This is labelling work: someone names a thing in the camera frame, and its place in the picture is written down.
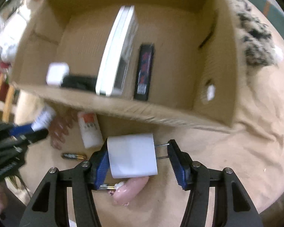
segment pink plush object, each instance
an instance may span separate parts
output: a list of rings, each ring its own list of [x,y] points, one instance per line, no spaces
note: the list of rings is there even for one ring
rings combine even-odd
[[[114,204],[127,205],[144,188],[148,179],[149,176],[130,178],[114,192]]]

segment silver bolt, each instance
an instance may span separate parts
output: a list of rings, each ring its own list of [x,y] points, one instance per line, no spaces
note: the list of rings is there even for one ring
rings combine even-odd
[[[81,166],[82,167],[88,167],[89,166],[89,161],[88,160],[82,161],[81,162]]]
[[[226,167],[226,168],[225,168],[225,171],[226,171],[227,173],[229,173],[229,174],[232,174],[232,173],[233,173],[233,170],[232,170],[231,168],[229,168],[229,167]]]
[[[48,170],[49,173],[53,174],[57,171],[57,168],[56,167],[52,167]]]
[[[193,161],[193,166],[194,166],[194,167],[199,167],[200,165],[201,165],[200,162],[198,162],[198,161]]]

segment cardboard box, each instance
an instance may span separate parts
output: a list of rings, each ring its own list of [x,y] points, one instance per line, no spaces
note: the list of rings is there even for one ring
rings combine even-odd
[[[98,75],[122,5],[134,5],[139,22],[122,95],[46,86],[51,62],[66,62],[72,74]],[[235,23],[227,0],[45,0],[23,34],[12,80],[22,90],[82,110],[227,130],[245,74],[239,71],[244,57]],[[148,102],[132,100],[141,43],[155,45]],[[208,88],[215,90],[209,101]]]

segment gray fluffy fabric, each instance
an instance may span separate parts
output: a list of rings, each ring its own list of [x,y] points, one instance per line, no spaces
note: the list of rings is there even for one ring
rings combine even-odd
[[[240,20],[246,61],[249,66],[276,65],[274,44],[267,25],[251,14],[247,0],[230,0],[233,10]]]

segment white bottle with red label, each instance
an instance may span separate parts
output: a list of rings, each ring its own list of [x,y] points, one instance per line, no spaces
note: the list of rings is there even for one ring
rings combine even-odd
[[[103,138],[95,113],[78,112],[78,123],[85,148],[103,145]]]

